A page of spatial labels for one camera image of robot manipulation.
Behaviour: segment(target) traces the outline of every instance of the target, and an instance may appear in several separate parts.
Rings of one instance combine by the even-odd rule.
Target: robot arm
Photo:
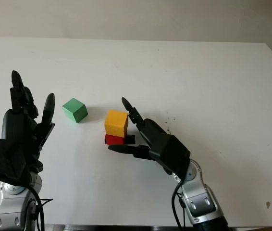
[[[172,206],[180,230],[183,229],[174,208],[174,199],[179,188],[182,189],[181,206],[185,208],[190,223],[197,231],[227,231],[227,221],[223,212],[212,190],[203,183],[199,164],[189,159],[190,151],[153,120],[142,119],[138,111],[123,97],[122,103],[148,146],[110,145],[109,149],[133,154],[136,158],[155,160],[168,174],[173,175],[178,185],[173,192]]]
[[[12,109],[4,116],[0,139],[0,230],[34,231],[36,211],[40,212],[41,223],[44,223],[38,198],[42,187],[38,173],[43,170],[43,164],[38,159],[55,126],[52,123],[55,96],[48,95],[42,121],[38,124],[32,94],[16,71],[12,71],[12,84]]]

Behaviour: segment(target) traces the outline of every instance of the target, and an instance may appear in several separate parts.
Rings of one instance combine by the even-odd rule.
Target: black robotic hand
[[[149,146],[110,145],[110,150],[133,154],[136,158],[157,161],[168,174],[184,179],[189,165],[190,151],[174,136],[167,134],[151,119],[143,119],[136,108],[122,97],[122,103]]]
[[[0,181],[27,186],[30,172],[43,170],[43,164],[38,159],[43,144],[55,126],[51,121],[55,96],[53,93],[48,95],[42,121],[37,124],[35,118],[38,111],[34,99],[16,71],[12,71],[12,84],[12,109],[4,116],[0,139]]]

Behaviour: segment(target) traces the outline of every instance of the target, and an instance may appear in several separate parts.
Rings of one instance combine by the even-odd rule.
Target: stacked blocks
[[[128,125],[128,113],[110,110],[105,119],[105,141],[108,145],[124,144]]]
[[[62,108],[65,115],[75,123],[79,123],[83,118],[88,115],[86,106],[82,102],[74,98],[64,104]]]

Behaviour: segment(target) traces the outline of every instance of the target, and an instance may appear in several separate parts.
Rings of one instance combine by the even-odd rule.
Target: black cable
[[[175,218],[175,221],[178,225],[178,228],[180,231],[183,231],[183,228],[181,226],[181,223],[179,221],[179,218],[178,218],[178,215],[176,213],[176,210],[175,210],[175,205],[174,205],[174,200],[175,200],[175,196],[177,195],[178,193],[178,190],[179,188],[183,185],[184,181],[185,181],[185,178],[186,178],[186,175],[187,175],[187,171],[185,173],[185,176],[184,178],[181,179],[181,181],[177,184],[177,186],[175,187],[174,191],[173,191],[173,195],[171,197],[171,207],[173,208],[173,215],[174,215],[174,218]]]
[[[183,222],[184,222],[184,231],[185,231],[185,209],[183,208]]]
[[[41,216],[40,216],[40,220],[41,220],[40,221],[40,223],[41,223],[41,231],[45,231],[44,212],[43,212],[43,206],[42,206],[40,197],[39,197],[38,193],[36,192],[36,190],[34,190],[33,187],[27,186],[27,189],[33,194],[33,196],[35,197],[35,199],[36,199],[36,201],[38,203],[39,213],[41,213]],[[38,228],[38,231],[40,231],[38,223],[39,222],[38,222],[38,219],[37,219],[37,228]]]
[[[53,199],[40,199],[40,201],[45,201],[43,204],[42,204],[42,207],[47,204],[48,202],[52,201]],[[39,213],[40,213],[40,210],[38,208],[37,210],[37,230],[40,231],[40,226],[39,226]]]

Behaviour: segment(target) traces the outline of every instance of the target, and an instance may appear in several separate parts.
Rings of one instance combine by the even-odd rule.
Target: table surface
[[[46,223],[175,225],[176,182],[157,163],[104,144],[107,111],[124,111],[124,96],[191,151],[230,226],[272,226],[272,51],[265,44],[0,38],[0,135],[12,70],[40,112],[50,92],[56,97],[56,126],[40,156],[40,196],[54,198]],[[79,124],[61,109],[72,97],[88,108]],[[131,122],[128,133],[142,142]]]

